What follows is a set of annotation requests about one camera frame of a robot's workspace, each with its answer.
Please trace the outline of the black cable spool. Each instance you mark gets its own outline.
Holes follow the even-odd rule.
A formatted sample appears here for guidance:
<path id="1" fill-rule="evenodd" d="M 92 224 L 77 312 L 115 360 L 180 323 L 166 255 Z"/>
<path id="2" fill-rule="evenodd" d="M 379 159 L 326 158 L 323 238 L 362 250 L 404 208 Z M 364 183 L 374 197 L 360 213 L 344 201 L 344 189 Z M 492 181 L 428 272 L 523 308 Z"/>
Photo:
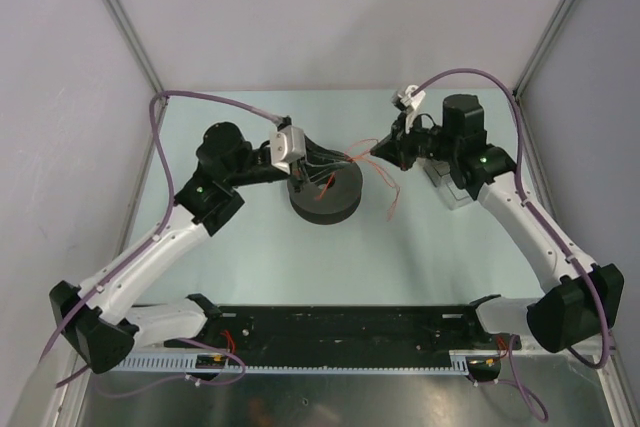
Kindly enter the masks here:
<path id="1" fill-rule="evenodd" d="M 362 187 L 360 167 L 350 163 L 332 187 L 308 185 L 300 193 L 290 192 L 288 188 L 287 191 L 293 210 L 302 219 L 317 225 L 333 225 L 346 220 L 357 210 Z"/>

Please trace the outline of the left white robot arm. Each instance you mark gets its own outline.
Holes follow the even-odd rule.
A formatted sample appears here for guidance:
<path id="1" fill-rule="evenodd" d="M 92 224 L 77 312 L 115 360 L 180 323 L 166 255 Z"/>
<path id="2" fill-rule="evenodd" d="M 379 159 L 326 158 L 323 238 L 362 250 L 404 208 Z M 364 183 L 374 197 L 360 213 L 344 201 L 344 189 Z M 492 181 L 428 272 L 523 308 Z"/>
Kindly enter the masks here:
<path id="1" fill-rule="evenodd" d="M 213 237 L 243 206 L 242 186 L 289 181 L 299 188 L 349 165 L 292 125 L 281 125 L 259 148 L 231 122 L 211 126 L 196 150 L 197 166 L 146 238 L 74 286 L 49 294 L 56 325 L 95 374 L 110 371 L 133 350 L 193 340 L 207 347 L 221 334 L 219 309 L 202 294 L 139 307 L 139 297 L 181 256 Z"/>

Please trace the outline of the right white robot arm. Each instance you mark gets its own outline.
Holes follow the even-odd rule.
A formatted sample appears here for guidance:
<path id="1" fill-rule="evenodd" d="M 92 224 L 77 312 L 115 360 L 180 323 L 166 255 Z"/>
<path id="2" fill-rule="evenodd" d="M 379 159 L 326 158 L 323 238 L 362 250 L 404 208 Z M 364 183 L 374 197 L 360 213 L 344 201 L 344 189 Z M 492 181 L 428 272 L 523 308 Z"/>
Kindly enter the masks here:
<path id="1" fill-rule="evenodd" d="M 442 122 L 422 124 L 424 99 L 407 88 L 393 97 L 399 115 L 373 156 L 402 170 L 419 159 L 444 162 L 454 185 L 489 212 L 508 233 L 536 276 L 539 299 L 492 297 L 461 323 L 463 340 L 484 348 L 498 333 L 530 335 L 551 353 L 595 335 L 610 340 L 624 277 L 613 264 L 600 266 L 535 199 L 516 162 L 487 140 L 484 109 L 475 95 L 454 94 L 442 104 Z"/>

